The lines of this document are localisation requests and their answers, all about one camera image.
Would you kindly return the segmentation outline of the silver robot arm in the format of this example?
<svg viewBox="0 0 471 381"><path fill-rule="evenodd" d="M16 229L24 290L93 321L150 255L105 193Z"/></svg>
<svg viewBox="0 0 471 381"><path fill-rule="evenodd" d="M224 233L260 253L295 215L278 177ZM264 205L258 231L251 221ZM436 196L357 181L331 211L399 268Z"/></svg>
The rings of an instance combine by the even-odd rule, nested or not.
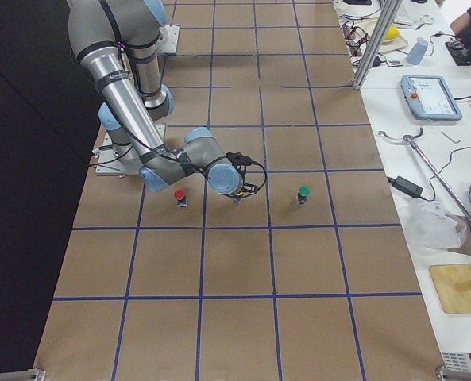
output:
<svg viewBox="0 0 471 381"><path fill-rule="evenodd" d="M99 116L115 148L133 148L139 174L157 193L199 173L217 193L246 198L260 188L247 183L254 160L224 152L205 127L170 149L156 121L173 111L172 96L161 82L156 44L167 21L160 1L74 1L68 16L71 50L89 71L105 102Z"/></svg>

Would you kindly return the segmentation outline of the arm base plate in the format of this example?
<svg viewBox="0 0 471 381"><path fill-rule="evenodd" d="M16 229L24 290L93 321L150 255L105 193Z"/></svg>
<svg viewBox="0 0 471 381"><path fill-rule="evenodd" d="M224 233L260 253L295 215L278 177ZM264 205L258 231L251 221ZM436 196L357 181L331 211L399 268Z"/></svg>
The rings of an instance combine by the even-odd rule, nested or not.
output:
<svg viewBox="0 0 471 381"><path fill-rule="evenodd" d="M100 149L98 162L95 165L97 175L139 175L144 167L137 148L143 148L140 143L133 144L124 127L107 130L104 145Z"/></svg>
<svg viewBox="0 0 471 381"><path fill-rule="evenodd" d="M160 37L156 43L158 55L174 56L178 48L180 25L166 24L160 27Z"/></svg>

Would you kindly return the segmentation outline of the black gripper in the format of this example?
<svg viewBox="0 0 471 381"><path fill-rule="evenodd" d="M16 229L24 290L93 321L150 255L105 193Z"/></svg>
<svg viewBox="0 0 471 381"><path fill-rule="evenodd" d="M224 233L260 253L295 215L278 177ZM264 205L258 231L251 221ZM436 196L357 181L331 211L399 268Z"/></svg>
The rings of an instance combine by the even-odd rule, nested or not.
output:
<svg viewBox="0 0 471 381"><path fill-rule="evenodd" d="M259 186L245 181L247 167L258 165L258 162L240 152L227 152L226 158L231 162L237 173L241 176L242 185L237 194L257 194Z"/></svg>

